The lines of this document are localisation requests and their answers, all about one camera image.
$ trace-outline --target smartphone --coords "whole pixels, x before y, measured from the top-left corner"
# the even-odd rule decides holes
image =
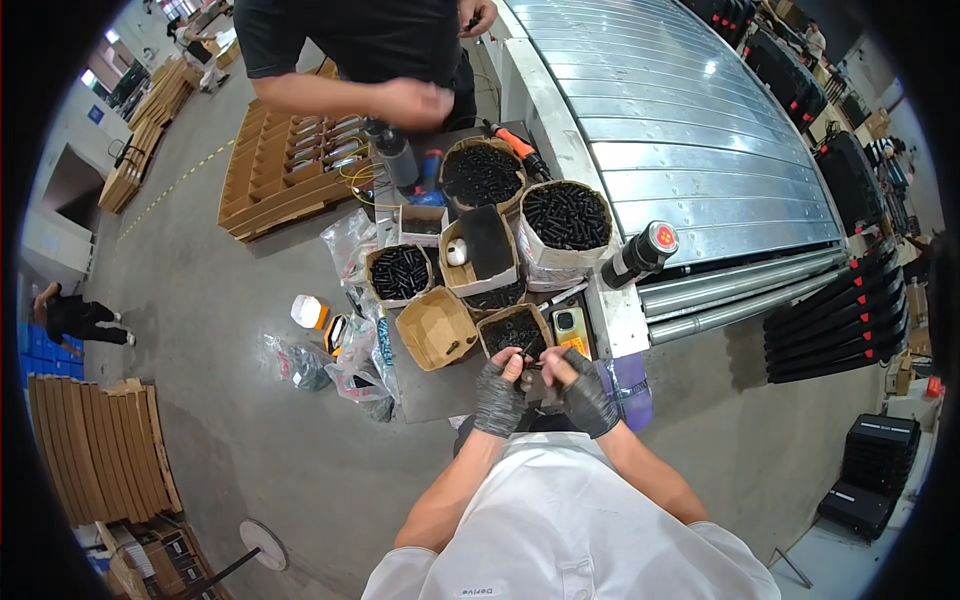
[[[587,360],[593,360],[590,357],[590,344],[587,341],[584,309],[580,306],[573,306],[572,308],[557,310],[553,312],[552,318],[553,336],[557,340],[557,346],[573,348],[586,356]]]

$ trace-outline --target black glove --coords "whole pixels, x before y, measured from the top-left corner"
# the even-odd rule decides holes
[[[593,363],[575,349],[568,350],[563,360],[580,374],[561,390],[564,412],[591,440],[596,440],[613,429],[620,416],[604,391],[600,373]]]
[[[516,379],[523,371],[523,359],[513,353],[501,350],[487,361],[480,376],[477,377],[477,417],[473,428],[485,431],[499,438],[509,438],[520,424],[520,417],[526,410],[526,399],[516,388]],[[503,367],[497,362],[503,361]]]

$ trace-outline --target blue sign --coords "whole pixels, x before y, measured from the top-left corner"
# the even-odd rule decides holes
[[[93,121],[94,124],[100,125],[100,120],[104,118],[104,112],[97,108],[97,105],[90,107],[90,112],[86,116]]]

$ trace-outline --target black t-shirt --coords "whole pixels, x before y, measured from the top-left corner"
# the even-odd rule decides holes
[[[91,309],[83,296],[61,296],[60,289],[47,299],[46,306],[47,337],[57,345],[63,343],[63,334],[80,335],[78,325],[84,323]]]
[[[243,0],[233,25],[251,79],[295,71],[308,37],[363,84],[449,86],[461,55],[454,0]]]

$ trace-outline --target conveyor belt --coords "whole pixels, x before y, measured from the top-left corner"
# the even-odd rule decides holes
[[[586,140],[624,238],[672,223],[668,266],[841,237],[796,130],[673,0],[508,0]]]

